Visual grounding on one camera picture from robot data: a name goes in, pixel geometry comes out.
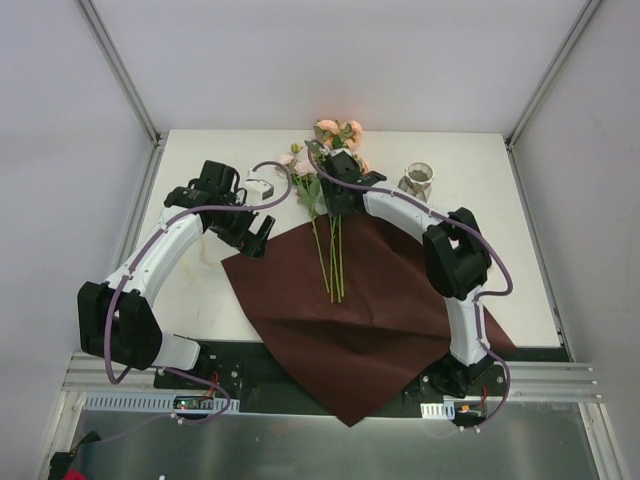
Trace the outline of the small pink bud stem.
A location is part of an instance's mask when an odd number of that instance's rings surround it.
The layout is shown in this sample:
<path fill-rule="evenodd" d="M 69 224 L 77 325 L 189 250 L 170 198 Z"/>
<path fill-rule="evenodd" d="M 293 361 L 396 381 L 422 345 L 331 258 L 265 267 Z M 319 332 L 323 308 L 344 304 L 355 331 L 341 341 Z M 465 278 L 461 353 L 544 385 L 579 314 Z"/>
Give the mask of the small pink bud stem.
<path fill-rule="evenodd" d="M 340 152 L 329 160 L 328 173 L 344 183 L 360 185 L 365 171 L 361 163 L 348 154 Z M 345 296 L 343 217 L 364 211 L 362 193 L 331 183 L 325 196 L 329 213 L 330 264 L 332 299 L 341 303 Z"/>

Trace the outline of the pale pink flower stem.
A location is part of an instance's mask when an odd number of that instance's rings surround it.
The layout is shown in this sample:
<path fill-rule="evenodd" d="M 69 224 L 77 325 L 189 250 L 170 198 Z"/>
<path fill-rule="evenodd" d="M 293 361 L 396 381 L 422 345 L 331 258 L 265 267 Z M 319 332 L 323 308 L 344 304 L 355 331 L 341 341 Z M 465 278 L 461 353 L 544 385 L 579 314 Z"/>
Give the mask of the pale pink flower stem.
<path fill-rule="evenodd" d="M 326 292 L 330 299 L 333 299 L 333 283 L 324 261 L 324 254 L 320 242 L 319 230 L 316 224 L 316 218 L 320 215 L 318 207 L 320 206 L 320 180 L 317 177 L 315 168 L 311 165 L 308 157 L 304 155 L 305 148 L 298 144 L 292 143 L 288 153 L 281 154 L 277 162 L 285 167 L 290 173 L 295 188 L 297 201 L 303 205 L 307 211 L 311 222 L 311 229 L 316 244 L 319 257 L 320 268 Z"/>

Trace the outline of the cream printed ribbon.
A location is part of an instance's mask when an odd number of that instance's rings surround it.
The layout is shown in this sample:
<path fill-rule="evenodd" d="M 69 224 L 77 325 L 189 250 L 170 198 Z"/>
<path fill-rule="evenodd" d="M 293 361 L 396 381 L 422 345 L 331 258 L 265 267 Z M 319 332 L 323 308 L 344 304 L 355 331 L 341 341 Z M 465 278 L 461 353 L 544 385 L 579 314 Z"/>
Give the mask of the cream printed ribbon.
<path fill-rule="evenodd" d="M 198 241 L 198 260 L 205 267 L 221 271 L 223 269 L 222 259 L 215 249 L 211 250 L 207 240 L 201 237 Z"/>

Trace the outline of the tall peach rose stem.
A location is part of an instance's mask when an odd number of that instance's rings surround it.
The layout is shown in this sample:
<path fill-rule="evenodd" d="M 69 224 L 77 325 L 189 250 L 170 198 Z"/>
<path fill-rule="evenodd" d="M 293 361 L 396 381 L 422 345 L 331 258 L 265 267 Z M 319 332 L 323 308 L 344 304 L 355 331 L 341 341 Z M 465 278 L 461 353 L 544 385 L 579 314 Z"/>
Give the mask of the tall peach rose stem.
<path fill-rule="evenodd" d="M 354 149 L 361 135 L 361 127 L 358 122 L 344 122 L 337 125 L 338 130 L 333 135 L 331 146 L 333 149 Z M 332 260 L 334 264 L 334 278 L 336 286 L 336 299 L 341 303 L 345 295 L 344 270 L 343 270 L 343 244 L 342 244 L 342 218 L 336 216 L 331 222 L 332 233 Z"/>

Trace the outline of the beige faceted vase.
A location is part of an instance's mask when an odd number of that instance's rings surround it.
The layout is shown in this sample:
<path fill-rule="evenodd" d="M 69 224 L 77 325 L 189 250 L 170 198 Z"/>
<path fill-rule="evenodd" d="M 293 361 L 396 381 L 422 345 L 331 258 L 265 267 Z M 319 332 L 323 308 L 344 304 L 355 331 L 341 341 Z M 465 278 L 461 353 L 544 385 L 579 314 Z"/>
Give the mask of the beige faceted vase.
<path fill-rule="evenodd" d="M 424 162 L 409 164 L 398 182 L 398 188 L 427 203 L 432 192 L 434 181 L 433 168 Z"/>

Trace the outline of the red wrapping paper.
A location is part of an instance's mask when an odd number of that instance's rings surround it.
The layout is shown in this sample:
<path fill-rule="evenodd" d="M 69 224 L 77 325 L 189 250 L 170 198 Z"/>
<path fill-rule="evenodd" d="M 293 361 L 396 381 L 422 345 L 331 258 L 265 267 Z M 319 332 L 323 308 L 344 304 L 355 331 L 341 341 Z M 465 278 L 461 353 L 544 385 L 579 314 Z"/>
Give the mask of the red wrapping paper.
<path fill-rule="evenodd" d="M 347 426 L 373 415 L 449 349 L 444 299 L 421 245 L 368 215 L 342 222 L 345 297 L 332 302 L 326 216 L 222 262 L 243 313 L 281 367 Z"/>

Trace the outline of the large peach rose stem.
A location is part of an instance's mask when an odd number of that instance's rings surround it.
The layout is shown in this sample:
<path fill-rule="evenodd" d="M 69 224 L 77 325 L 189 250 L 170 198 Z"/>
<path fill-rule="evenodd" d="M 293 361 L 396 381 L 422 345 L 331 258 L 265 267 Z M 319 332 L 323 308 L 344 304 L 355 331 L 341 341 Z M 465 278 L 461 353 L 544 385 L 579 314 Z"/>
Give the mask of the large peach rose stem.
<path fill-rule="evenodd" d="M 340 124 L 335 120 L 318 120 L 314 126 L 316 140 L 326 148 L 332 149 L 343 145 Z M 330 298 L 332 302 L 341 303 L 345 296 L 344 265 L 342 251 L 342 222 L 340 216 L 329 217 L 329 259 L 330 259 Z"/>

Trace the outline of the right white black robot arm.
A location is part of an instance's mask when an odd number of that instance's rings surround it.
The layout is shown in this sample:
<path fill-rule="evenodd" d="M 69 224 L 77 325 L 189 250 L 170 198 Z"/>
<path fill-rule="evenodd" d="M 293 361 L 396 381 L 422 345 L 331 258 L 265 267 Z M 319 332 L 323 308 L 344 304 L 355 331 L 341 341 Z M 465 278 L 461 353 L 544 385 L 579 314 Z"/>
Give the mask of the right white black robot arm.
<path fill-rule="evenodd" d="M 393 187 L 384 175 L 363 173 L 347 149 L 322 147 L 317 158 L 331 217 L 365 213 L 421 244 L 426 277 L 445 301 L 450 329 L 449 350 L 431 366 L 430 385 L 455 398 L 476 392 L 493 364 L 487 353 L 485 314 L 477 299 L 487 281 L 491 258 L 479 241 L 472 212 L 460 208 L 447 216 L 439 213 Z"/>

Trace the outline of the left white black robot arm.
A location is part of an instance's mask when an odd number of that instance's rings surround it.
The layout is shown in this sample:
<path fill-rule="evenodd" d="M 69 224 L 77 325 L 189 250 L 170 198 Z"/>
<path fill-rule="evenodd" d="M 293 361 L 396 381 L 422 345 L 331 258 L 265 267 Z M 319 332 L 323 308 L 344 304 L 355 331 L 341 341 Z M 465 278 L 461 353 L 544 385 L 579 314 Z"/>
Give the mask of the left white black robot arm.
<path fill-rule="evenodd" d="M 250 258 L 261 258 L 275 224 L 259 210 L 273 204 L 273 185 L 250 170 L 242 179 L 231 166 L 207 160 L 198 177 L 168 193 L 144 242 L 100 283 L 86 282 L 77 295 L 80 345 L 107 365 L 129 369 L 169 367 L 188 388 L 204 387 L 211 365 L 196 340 L 165 333 L 152 307 L 181 257 L 207 232 Z"/>

